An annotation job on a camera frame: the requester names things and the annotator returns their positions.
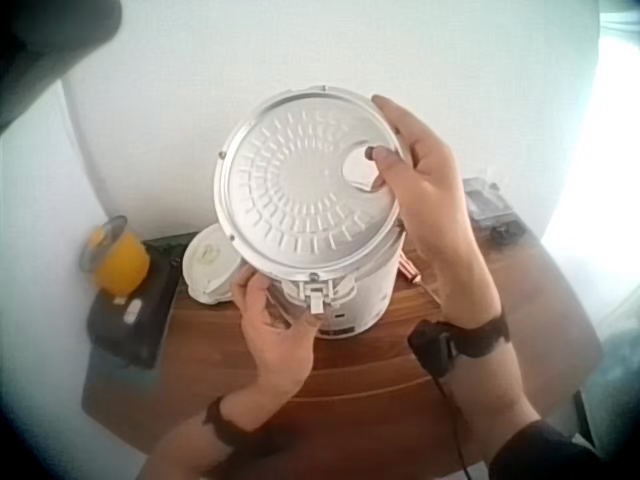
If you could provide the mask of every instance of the cord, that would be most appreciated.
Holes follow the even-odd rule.
[[[447,410],[449,411],[449,418],[451,419],[451,427],[453,430],[453,442],[455,443],[455,446],[456,446],[456,453],[458,454],[458,460],[460,460],[460,465],[462,466],[462,471],[464,472],[464,476],[467,478],[467,480],[473,480],[473,478],[471,477],[471,474],[469,474],[469,470],[467,470],[467,464],[464,461],[464,454],[462,453],[462,446],[460,445],[460,437],[458,436],[458,427],[456,424],[455,406],[451,401],[451,398],[449,398],[449,395],[447,395],[447,392],[445,392],[444,388],[442,388],[442,384],[440,383],[440,380],[438,380],[434,376],[432,376],[431,378],[433,379],[433,382],[436,384],[436,388],[440,392],[440,395],[442,395],[442,398],[444,398],[444,403],[447,404]]]

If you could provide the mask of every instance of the rice cooker lid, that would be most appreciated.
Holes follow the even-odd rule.
[[[358,170],[375,169],[363,159],[369,145],[408,158],[377,107],[347,90],[288,91],[258,107],[216,165],[215,208],[235,248],[280,280],[323,281],[360,267],[397,235],[391,190],[370,189],[370,171]]]

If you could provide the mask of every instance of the white rice cooker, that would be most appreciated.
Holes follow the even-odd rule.
[[[370,145],[409,158],[367,98],[328,87],[277,95],[233,131],[213,185],[222,230],[273,279],[270,296],[289,321],[323,315],[319,335],[371,327],[393,291],[404,234]]]

